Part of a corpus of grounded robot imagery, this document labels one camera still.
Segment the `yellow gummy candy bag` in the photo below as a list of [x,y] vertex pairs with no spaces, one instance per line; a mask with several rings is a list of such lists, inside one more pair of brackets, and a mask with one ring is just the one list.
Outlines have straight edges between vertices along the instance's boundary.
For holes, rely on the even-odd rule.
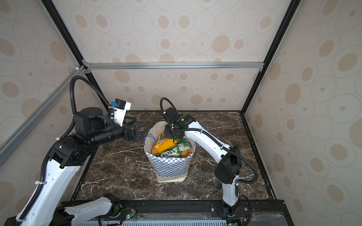
[[169,138],[164,138],[155,144],[155,151],[157,153],[161,153],[163,151],[166,151],[166,150],[172,148],[176,144],[177,144],[177,141],[174,141],[173,139],[169,139]]

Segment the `green Fox's candy bag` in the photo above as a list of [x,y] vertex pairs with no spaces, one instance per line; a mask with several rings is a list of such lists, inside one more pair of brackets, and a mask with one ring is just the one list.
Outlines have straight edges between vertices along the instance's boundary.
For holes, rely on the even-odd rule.
[[192,145],[188,140],[184,139],[170,149],[158,153],[156,156],[161,158],[186,158],[190,154],[192,154]]

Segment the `blue checkered paper bag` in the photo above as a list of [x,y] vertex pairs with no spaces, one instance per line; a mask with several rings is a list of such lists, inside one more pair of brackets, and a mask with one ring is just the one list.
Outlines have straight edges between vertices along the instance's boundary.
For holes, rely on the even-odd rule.
[[186,179],[195,153],[195,142],[189,138],[184,138],[192,145],[192,154],[186,158],[160,158],[154,156],[151,151],[157,142],[158,136],[165,130],[166,125],[165,121],[160,121],[150,129],[144,139],[144,152],[155,171],[158,182],[182,182]]

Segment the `orange potato chips bag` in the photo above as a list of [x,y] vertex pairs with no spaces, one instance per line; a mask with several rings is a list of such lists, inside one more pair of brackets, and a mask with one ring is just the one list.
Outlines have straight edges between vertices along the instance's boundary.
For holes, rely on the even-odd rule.
[[[160,141],[160,140],[162,140],[162,139],[164,139],[164,138],[165,138],[164,132],[162,132],[162,133],[158,136],[157,142]],[[182,141],[182,140],[184,140],[184,138],[181,139],[181,140],[174,140],[174,141],[177,141],[177,144],[178,144],[178,143],[179,143],[180,141]],[[154,156],[156,156],[156,155],[158,154],[158,153],[155,151],[155,146],[153,147],[151,153],[152,153]]]

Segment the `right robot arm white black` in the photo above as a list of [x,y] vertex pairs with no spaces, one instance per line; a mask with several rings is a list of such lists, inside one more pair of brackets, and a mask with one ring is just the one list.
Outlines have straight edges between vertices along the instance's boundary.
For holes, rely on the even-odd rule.
[[[244,157],[237,146],[229,146],[204,129],[200,123],[189,114],[181,114],[174,104],[167,98],[160,100],[162,116],[167,122],[165,135],[167,138],[180,141],[185,137],[195,141],[206,150],[218,163],[215,176],[222,183],[222,210],[227,216],[233,216],[239,205],[238,185],[240,183],[253,184],[258,180],[258,174],[253,165]],[[242,164],[245,163],[253,172],[250,180],[239,177]]]

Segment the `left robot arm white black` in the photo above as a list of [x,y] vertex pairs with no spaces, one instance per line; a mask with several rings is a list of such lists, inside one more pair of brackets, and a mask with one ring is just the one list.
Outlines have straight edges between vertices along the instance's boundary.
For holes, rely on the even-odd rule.
[[107,114],[97,107],[77,111],[74,87],[78,80],[84,78],[75,76],[69,84],[72,122],[45,155],[30,200],[17,216],[6,220],[7,226],[76,226],[106,215],[113,208],[120,210],[120,204],[106,197],[74,207],[58,207],[73,176],[100,145],[119,138],[136,142],[145,133],[144,125],[126,115],[130,103],[120,99],[109,102],[99,89],[95,93],[107,107]]

